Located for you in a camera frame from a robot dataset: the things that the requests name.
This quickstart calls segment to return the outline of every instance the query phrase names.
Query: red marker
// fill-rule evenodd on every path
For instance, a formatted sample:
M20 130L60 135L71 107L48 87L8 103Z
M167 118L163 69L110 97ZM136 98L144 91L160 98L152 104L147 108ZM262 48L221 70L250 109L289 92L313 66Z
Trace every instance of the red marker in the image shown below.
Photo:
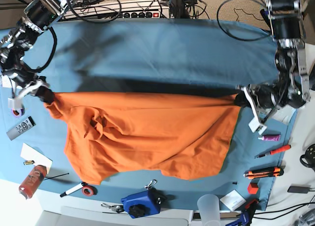
M266 154L255 156L255 159L256 158L261 158L261 157L264 157L264 156L274 155L274 154L277 154L277 153L280 153L280 152L284 152L284 151L287 151L287 150L290 150L290 149L291 149L291 145L285 145L285 146L282 146L282 147L280 147L278 149L275 149L275 150L272 150L270 152L267 152Z

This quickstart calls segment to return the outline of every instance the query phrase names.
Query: blue device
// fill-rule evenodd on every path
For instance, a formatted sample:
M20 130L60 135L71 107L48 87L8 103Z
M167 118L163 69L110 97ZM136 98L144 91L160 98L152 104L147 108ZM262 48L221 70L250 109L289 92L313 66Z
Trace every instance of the blue device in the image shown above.
M121 199L124 210L133 218L159 214L161 206L151 190L129 195Z
M244 212L240 215L240 219L238 219L237 221L234 221L232 223L229 223L225 226L238 226L240 223L242 226L246 226L249 222L250 222L250 216L249 216L248 212Z

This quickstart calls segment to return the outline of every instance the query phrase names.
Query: small battery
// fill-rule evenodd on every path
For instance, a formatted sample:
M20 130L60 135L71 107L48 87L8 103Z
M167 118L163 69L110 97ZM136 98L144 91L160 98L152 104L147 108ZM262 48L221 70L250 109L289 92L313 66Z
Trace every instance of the small battery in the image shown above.
M34 164L35 163L35 161L24 161L24 165L29 165L29 164Z

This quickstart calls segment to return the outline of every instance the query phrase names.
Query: red tape roll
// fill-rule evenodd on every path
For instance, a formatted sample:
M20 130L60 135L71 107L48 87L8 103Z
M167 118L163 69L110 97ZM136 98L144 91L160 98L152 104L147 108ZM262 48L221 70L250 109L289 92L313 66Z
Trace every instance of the red tape roll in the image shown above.
M82 193L86 196L94 195L94 189L93 187L86 185L82 188Z

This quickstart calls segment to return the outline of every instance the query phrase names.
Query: remote control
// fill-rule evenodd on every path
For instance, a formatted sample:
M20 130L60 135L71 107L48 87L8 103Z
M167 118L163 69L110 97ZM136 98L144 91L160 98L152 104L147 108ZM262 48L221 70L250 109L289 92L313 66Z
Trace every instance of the remote control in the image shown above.
M19 135L25 133L27 130L30 130L32 127L35 126L35 123L31 116L29 116L27 119L19 123L17 126L13 127L11 130L9 130L6 134L12 141L13 139L17 138Z

